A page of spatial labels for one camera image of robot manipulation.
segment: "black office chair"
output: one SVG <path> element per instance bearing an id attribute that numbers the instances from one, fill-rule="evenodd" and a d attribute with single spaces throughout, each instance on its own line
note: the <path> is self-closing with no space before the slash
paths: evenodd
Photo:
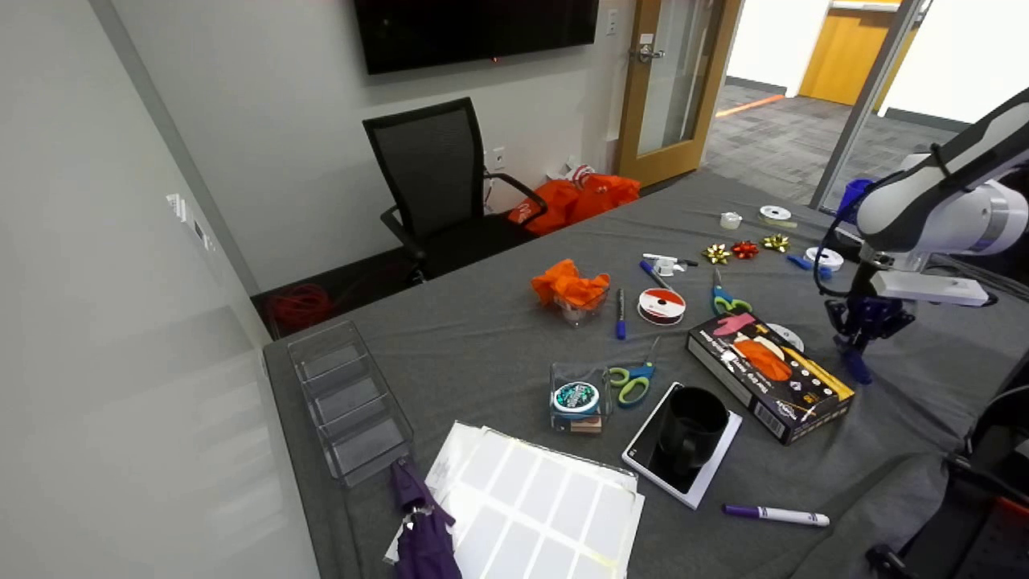
<path id="1" fill-rule="evenodd" d="M 531 237 L 546 203 L 507 172 L 484 172 L 472 101 L 436 104 L 362 123 L 389 194 L 386 229 L 411 254 L 417 276 L 441 276 Z M 482 216 L 482 182 L 504 180 L 538 209 L 522 222 Z"/>

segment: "chair backrest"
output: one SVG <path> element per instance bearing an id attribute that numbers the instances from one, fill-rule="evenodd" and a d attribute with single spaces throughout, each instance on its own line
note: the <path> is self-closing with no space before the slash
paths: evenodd
<path id="1" fill-rule="evenodd" d="M 362 123 L 405 229 L 441 231 L 482 216 L 482 134 L 472 101 Z"/>

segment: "small parts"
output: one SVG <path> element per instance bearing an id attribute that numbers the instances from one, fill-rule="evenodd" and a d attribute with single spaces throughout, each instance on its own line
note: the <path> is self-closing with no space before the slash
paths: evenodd
<path id="1" fill-rule="evenodd" d="M 706 264 L 730 264 L 734 252 L 728 244 L 706 244 Z"/>
<path id="2" fill-rule="evenodd" d="M 736 240 L 734 244 L 734 256 L 736 260 L 751 260 L 758 254 L 758 244 L 755 240 Z"/>
<path id="3" fill-rule="evenodd" d="M 768 236 L 761 244 L 764 244 L 764 252 L 785 254 L 790 249 L 790 237 L 788 236 Z"/>

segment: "door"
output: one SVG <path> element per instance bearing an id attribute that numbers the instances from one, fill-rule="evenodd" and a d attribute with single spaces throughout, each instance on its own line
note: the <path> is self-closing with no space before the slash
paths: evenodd
<path id="1" fill-rule="evenodd" d="M 617 172 L 658 182 L 701 166 L 744 0 L 641 0 Z"/>

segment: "roll of tape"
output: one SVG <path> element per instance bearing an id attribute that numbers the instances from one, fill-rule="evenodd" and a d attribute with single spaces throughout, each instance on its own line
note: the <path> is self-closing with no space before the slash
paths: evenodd
<path id="1" fill-rule="evenodd" d="M 561 381 L 550 392 L 550 409 L 561 419 L 592 419 L 602 409 L 602 390 L 574 380 L 574 381 Z"/>
<path id="2" fill-rule="evenodd" d="M 807 249 L 803 256 L 807 256 L 809 266 L 818 264 L 825 274 L 835 274 L 841 266 L 841 254 L 835 254 L 828 249 L 822 249 L 822 252 Z"/>
<path id="3" fill-rule="evenodd" d="M 795 211 L 785 209 L 785 205 L 761 205 L 758 211 L 761 211 L 761 217 L 773 217 L 773 222 L 788 222 L 788 217 L 795 217 Z"/>
<path id="4" fill-rule="evenodd" d="M 724 211 L 720 229 L 740 229 L 744 216 L 740 211 Z"/>
<path id="5" fill-rule="evenodd" d="M 658 326 L 678 326 L 685 314 L 685 297 L 665 286 L 649 286 L 638 302 L 641 314 Z"/>

